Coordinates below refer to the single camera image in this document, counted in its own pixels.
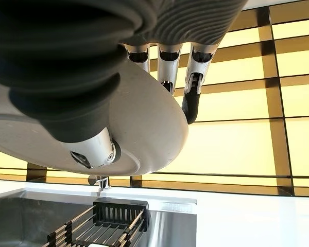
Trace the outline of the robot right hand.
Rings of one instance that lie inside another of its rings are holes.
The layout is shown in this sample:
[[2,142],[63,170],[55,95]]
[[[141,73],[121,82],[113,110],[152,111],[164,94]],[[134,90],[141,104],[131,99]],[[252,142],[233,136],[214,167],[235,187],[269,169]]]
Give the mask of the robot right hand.
[[64,171],[157,171],[181,152],[195,95],[183,43],[208,64],[245,1],[0,1],[0,152]]

